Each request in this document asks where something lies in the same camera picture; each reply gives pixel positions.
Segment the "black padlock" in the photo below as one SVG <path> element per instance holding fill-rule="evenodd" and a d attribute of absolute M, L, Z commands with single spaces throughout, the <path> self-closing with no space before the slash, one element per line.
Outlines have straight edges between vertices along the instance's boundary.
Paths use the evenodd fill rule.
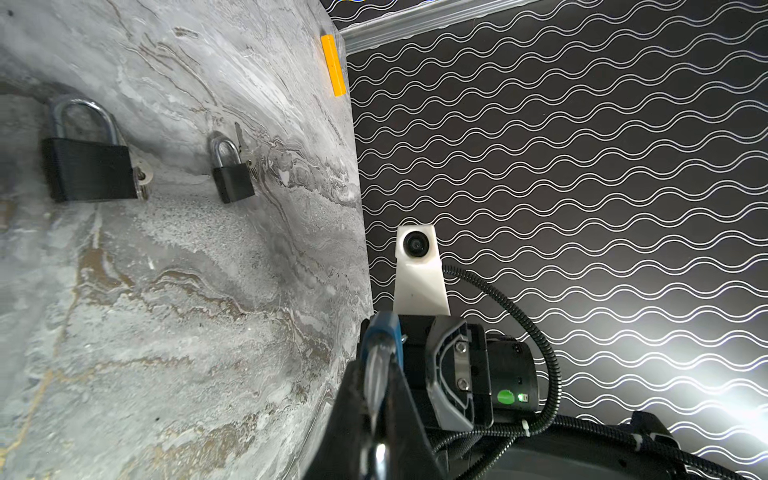
<path fill-rule="evenodd" d="M 213 131 L 208 137 L 208 149 L 222 202 L 230 204 L 254 196 L 250 169 L 242 161 L 238 146 L 222 132 Z"/>
<path fill-rule="evenodd" d="M 82 106 L 99 116 L 105 142 L 67 136 L 64 115 Z M 49 102 L 53 135 L 41 140 L 43 171 L 49 193 L 57 203 L 146 200 L 144 171 L 132 164 L 129 149 L 120 143 L 113 115 L 98 102 L 81 95 L 60 95 Z"/>

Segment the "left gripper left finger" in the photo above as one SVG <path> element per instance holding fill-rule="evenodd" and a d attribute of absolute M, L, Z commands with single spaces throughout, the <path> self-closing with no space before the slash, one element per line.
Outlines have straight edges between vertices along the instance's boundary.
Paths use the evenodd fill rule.
<path fill-rule="evenodd" d="M 360 479 L 365 435 L 363 368 L 353 360 L 346 366 L 325 433 L 304 479 Z"/>

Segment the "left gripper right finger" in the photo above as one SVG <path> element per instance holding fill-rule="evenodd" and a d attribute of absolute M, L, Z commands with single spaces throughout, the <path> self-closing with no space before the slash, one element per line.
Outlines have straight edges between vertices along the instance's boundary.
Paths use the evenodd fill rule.
<path fill-rule="evenodd" d="M 386 391 L 388 479 L 443 479 L 407 381 L 398 365 L 388 367 Z"/>

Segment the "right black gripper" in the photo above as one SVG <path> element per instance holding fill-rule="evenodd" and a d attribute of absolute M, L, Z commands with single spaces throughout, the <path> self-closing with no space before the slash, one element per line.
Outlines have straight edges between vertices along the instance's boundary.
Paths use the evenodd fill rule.
<path fill-rule="evenodd" d="M 429 432 L 489 428 L 494 414 L 484 329 L 460 317 L 401 318 L 404 373 Z"/>

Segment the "blue padlock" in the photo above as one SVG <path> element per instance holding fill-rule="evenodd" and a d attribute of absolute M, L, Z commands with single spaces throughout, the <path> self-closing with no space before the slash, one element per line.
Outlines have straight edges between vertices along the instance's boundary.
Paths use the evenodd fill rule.
<path fill-rule="evenodd" d="M 368 415 L 361 453 L 362 479 L 389 478 L 386 399 L 390 369 L 402 366 L 402 332 L 396 313 L 382 311 L 361 332 L 358 359 L 363 367 L 362 393 Z"/>

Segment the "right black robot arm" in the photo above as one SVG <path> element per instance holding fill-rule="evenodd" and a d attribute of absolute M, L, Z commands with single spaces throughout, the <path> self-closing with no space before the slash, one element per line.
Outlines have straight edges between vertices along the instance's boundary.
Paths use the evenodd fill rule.
<path fill-rule="evenodd" d="M 530 342 L 490 334 L 452 315 L 447 277 L 492 298 Z M 393 310 L 417 418 L 432 458 L 451 478 L 734 477 L 732 470 L 681 450 L 650 414 L 635 412 L 623 426 L 561 414 L 561 369 L 550 342 L 513 300 L 474 273 L 439 263 L 399 267 Z"/>

